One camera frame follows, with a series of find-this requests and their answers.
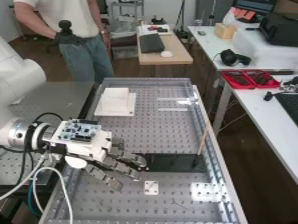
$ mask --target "robotic arm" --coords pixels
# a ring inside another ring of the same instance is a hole
[[[112,138],[112,133],[101,130],[95,121],[75,119],[63,121],[55,127],[18,118],[11,113],[10,104],[44,82],[40,66],[32,60],[23,60],[0,37],[0,145],[63,155],[73,168],[85,169],[113,190],[120,191],[123,183],[103,169],[139,181],[140,173],[132,167],[147,166],[141,156],[124,151],[123,139]]]

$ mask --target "perforated metal table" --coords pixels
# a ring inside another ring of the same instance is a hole
[[[101,93],[108,87],[129,87],[137,94],[135,117],[95,117]],[[193,155],[206,123],[197,88],[189,79],[105,79],[88,113],[104,130],[125,141],[135,153]],[[213,131],[202,153],[201,172],[143,172],[113,192],[84,171],[64,170],[75,223],[169,224],[248,223]],[[159,195],[144,194],[144,182],[159,181]],[[60,185],[52,194],[40,224],[67,224],[69,215]]]
[[[11,111],[16,116],[33,120],[44,112],[55,112],[68,119],[69,117],[84,117],[84,105],[88,102],[88,96],[92,93],[93,83],[51,83],[48,82],[37,88],[22,101],[20,104],[11,106]],[[60,121],[53,116],[45,116],[41,119],[53,125],[59,125]],[[6,152],[0,149],[0,191],[7,192],[15,186],[20,175],[22,154]],[[40,155],[33,155],[37,162]],[[45,161],[45,166],[55,165]],[[31,171],[31,160],[27,157],[27,167],[24,177]],[[40,175],[37,190],[44,192],[53,189],[55,182],[51,181],[51,172]],[[28,189],[20,189],[19,193],[27,194]]]

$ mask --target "cardboard box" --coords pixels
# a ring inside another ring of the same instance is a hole
[[[222,23],[217,23],[214,34],[221,39],[233,39],[236,30],[237,30],[237,28],[233,25],[226,26]]]

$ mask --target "jeans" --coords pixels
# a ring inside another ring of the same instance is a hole
[[[59,49],[75,81],[101,84],[104,78],[115,76],[100,36],[88,38],[84,45],[60,44]]]

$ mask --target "white shirt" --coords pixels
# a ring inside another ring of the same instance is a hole
[[[91,15],[88,0],[14,0],[33,6],[47,22],[48,26],[60,32],[59,22],[72,22],[73,34],[88,38],[99,34],[99,27]]]

